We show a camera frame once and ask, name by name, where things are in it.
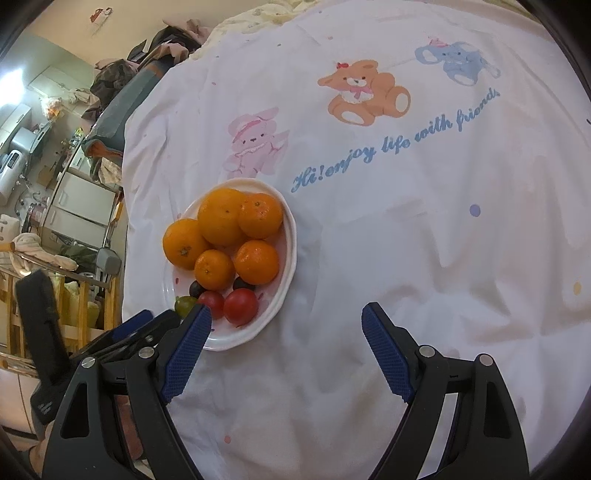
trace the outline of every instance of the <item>wooden crib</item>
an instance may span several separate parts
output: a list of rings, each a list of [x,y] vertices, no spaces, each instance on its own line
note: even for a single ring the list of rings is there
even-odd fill
[[[60,315],[60,329],[66,348],[70,352],[75,352],[104,332],[112,330],[121,324],[119,276],[107,278],[106,281],[99,281],[94,278],[62,270],[59,267],[47,264],[29,255],[15,252],[14,244],[0,245],[0,251],[10,251],[24,260],[37,265],[48,275],[56,278],[54,291],[56,294],[57,311]],[[0,279],[0,302],[4,304],[0,303],[0,309],[5,310],[7,321],[6,344],[0,344],[0,368],[29,377],[37,377],[37,372],[27,351],[27,341],[24,336],[14,294],[14,285],[19,280],[19,277],[16,272],[3,266],[0,266],[0,277],[2,277]],[[77,325],[75,326],[66,325],[62,320],[66,317],[64,301],[67,295],[65,288],[66,277],[80,284]],[[98,287],[100,292],[104,292],[104,303],[102,307],[103,322],[101,328],[92,328],[89,326],[88,307],[85,300],[89,296],[91,286]]]

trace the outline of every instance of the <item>teddy bear print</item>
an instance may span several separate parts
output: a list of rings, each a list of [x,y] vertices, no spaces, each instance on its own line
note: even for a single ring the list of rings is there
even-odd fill
[[[285,154],[289,130],[275,134],[273,120],[278,108],[236,118],[228,127],[232,136],[232,155],[224,162],[228,180],[237,177],[253,179],[258,173],[273,175],[275,165]]]
[[[408,90],[396,85],[391,73],[378,72],[375,60],[338,63],[336,72],[318,85],[339,92],[329,103],[329,113],[346,124],[368,127],[377,116],[399,118],[410,109]]]

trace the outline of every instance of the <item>red tomato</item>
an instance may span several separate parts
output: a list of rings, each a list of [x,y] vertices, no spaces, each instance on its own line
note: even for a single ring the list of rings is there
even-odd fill
[[[197,303],[207,305],[212,311],[212,319],[217,320],[223,317],[223,296],[217,291],[204,291],[197,300]]]
[[[240,327],[250,322],[258,312],[258,300],[252,290],[237,288],[226,297],[223,314],[228,322]]]

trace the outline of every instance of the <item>metal screw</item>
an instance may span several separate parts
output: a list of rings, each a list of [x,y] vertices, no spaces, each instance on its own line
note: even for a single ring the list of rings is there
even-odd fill
[[[82,368],[90,368],[95,364],[96,360],[94,357],[87,356],[84,360],[82,360]]]
[[[140,358],[150,358],[154,354],[154,349],[150,346],[145,346],[139,350]]]
[[[420,349],[418,349],[418,353],[426,358],[431,358],[435,355],[435,349],[430,345],[423,345]]]
[[[480,360],[481,364],[484,365],[485,367],[489,367],[495,362],[492,359],[492,357],[487,354],[481,355],[480,357],[478,357],[478,359]]]

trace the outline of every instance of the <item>blue gripper pad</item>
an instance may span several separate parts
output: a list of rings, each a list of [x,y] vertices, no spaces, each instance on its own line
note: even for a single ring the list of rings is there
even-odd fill
[[[153,319],[154,315],[152,315],[151,311],[142,310],[141,312],[132,316],[129,320],[127,320],[127,322],[123,322],[121,325],[111,331],[111,339],[113,340],[113,343],[123,340],[125,337],[142,328]]]
[[[363,308],[361,313],[363,334],[388,381],[390,390],[393,394],[400,395],[408,403],[415,394],[415,388],[411,383],[413,372],[409,370],[405,355],[384,325],[385,321],[394,327],[379,304],[369,303]]]
[[[176,343],[176,349],[172,351],[164,368],[164,384],[160,396],[166,403],[183,393],[211,329],[211,311],[200,304],[195,305],[181,325],[175,329],[175,333],[182,334],[182,338]]]

